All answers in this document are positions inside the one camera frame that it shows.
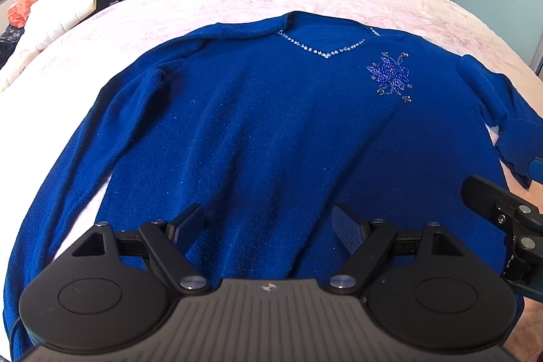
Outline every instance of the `sweater cuff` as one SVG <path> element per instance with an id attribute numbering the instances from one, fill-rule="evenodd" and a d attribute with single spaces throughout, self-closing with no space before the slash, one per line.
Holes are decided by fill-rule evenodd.
<path id="1" fill-rule="evenodd" d="M 528 166 L 528 173 L 532 180 L 543 184 L 543 158 L 532 160 L 530 166 Z"/>
<path id="2" fill-rule="evenodd" d="M 543 125 L 509 117 L 500 125 L 500 137 L 496 150 L 514 177 L 525 188 L 530 187 L 532 177 L 530 163 L 543 157 Z"/>

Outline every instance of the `bed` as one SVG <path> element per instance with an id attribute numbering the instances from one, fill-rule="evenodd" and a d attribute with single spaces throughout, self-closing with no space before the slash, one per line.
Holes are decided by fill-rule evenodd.
<path id="1" fill-rule="evenodd" d="M 543 116 L 543 83 L 501 38 L 449 0 L 124 1 L 53 42 L 0 94 L 0 274 L 6 272 L 20 225 L 47 173 L 109 79 L 158 44 L 202 26 L 295 10 L 411 32 L 458 55 L 471 54 L 489 70 L 506 74 Z M 511 191 L 543 210 L 543 185 L 534 183 L 526 191 L 504 171 Z M 58 253 L 94 223 L 107 185 L 82 211 Z M 543 348 L 539 311 L 539 304 L 528 301 L 507 343 L 521 360 L 532 360 Z M 9 356 L 3 333 L 0 355 Z"/>

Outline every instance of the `screw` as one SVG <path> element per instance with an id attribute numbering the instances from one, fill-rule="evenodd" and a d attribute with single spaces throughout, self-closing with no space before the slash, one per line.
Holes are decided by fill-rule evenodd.
<path id="1" fill-rule="evenodd" d="M 336 274 L 330 278 L 329 283 L 336 289 L 349 289 L 355 286 L 356 280 L 348 274 Z"/>
<path id="2" fill-rule="evenodd" d="M 523 236 L 520 239 L 520 244 L 522 244 L 528 250 L 534 250 L 534 248 L 536 248 L 536 243 L 529 236 Z"/>
<path id="3" fill-rule="evenodd" d="M 179 284 L 187 290 L 199 290 L 206 286 L 207 280 L 203 276 L 193 274 L 191 276 L 185 276 Z"/>
<path id="4" fill-rule="evenodd" d="M 522 212 L 524 215 L 528 215 L 531 213 L 531 209 L 526 205 L 520 205 L 519 206 L 520 212 Z"/>

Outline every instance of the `navy blue clothing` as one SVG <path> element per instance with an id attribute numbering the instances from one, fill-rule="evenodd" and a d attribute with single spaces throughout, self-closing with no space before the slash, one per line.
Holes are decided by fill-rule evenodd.
<path id="1" fill-rule="evenodd" d="M 496 147 L 485 122 L 500 127 Z M 506 187 L 502 159 L 528 187 L 537 156 L 543 120 L 471 56 L 299 12 L 207 26 L 102 89 L 21 226 L 5 326 L 112 169 L 98 218 L 117 230 L 204 205 L 208 229 L 187 257 L 213 283 L 322 281 L 345 259 L 329 218 L 338 202 L 402 229 L 439 221 L 502 271 L 503 234 L 463 206 L 462 181 L 477 174 Z M 28 344 L 17 337 L 15 355 Z"/>

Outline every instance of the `rhinestone flower embellishment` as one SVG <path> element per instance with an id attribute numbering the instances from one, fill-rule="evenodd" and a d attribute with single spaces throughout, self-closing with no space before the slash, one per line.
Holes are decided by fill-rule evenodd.
<path id="1" fill-rule="evenodd" d="M 371 78 L 379 83 L 377 93 L 379 95 L 395 93 L 400 95 L 405 103 L 411 102 L 411 97 L 404 95 L 406 88 L 412 88 L 409 83 L 409 68 L 403 66 L 404 59 L 407 59 L 409 54 L 403 52 L 398 59 L 393 59 L 387 52 L 381 55 L 381 62 L 373 62 L 370 66 L 366 66 L 372 73 Z"/>

